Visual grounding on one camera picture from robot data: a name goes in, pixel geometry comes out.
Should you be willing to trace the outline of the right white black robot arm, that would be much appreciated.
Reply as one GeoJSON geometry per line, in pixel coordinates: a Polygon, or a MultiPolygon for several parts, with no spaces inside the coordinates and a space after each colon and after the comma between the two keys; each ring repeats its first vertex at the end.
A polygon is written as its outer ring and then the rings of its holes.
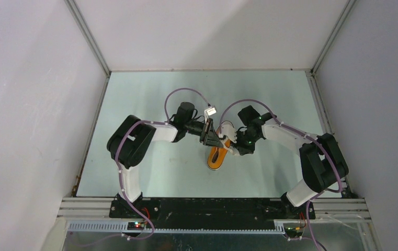
{"type": "Polygon", "coordinates": [[[294,219],[302,205],[327,191],[333,184],[342,184],[349,170],[334,136],[329,133],[306,133],[280,121],[271,113],[261,115],[252,106],[238,114],[245,129],[236,131],[231,147],[238,155],[253,154],[258,140],[275,141],[300,158],[302,179],[281,197],[281,212],[294,219]]]}

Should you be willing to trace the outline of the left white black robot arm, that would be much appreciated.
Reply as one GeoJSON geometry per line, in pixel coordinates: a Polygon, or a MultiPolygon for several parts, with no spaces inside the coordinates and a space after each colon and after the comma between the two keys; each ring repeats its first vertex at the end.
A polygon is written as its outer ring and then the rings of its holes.
{"type": "Polygon", "coordinates": [[[142,211],[142,203],[138,200],[142,196],[138,165],[151,143],[176,143],[189,133],[198,136],[199,142],[205,146],[223,147],[223,140],[214,129],[213,120],[198,121],[196,113],[192,103],[182,102],[167,122],[141,120],[129,115],[108,140],[107,150],[118,166],[119,196],[125,200],[122,211],[128,217],[136,218],[142,211]]]}

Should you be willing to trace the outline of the white shoelace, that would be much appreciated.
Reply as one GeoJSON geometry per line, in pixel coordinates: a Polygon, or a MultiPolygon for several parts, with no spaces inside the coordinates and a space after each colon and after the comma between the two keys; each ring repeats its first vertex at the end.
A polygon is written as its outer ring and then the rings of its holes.
{"type": "Polygon", "coordinates": [[[228,138],[225,137],[223,139],[220,140],[222,143],[222,147],[227,150],[229,153],[231,153],[234,156],[240,156],[239,151],[234,148],[233,146],[231,146],[232,141],[228,138]]]}

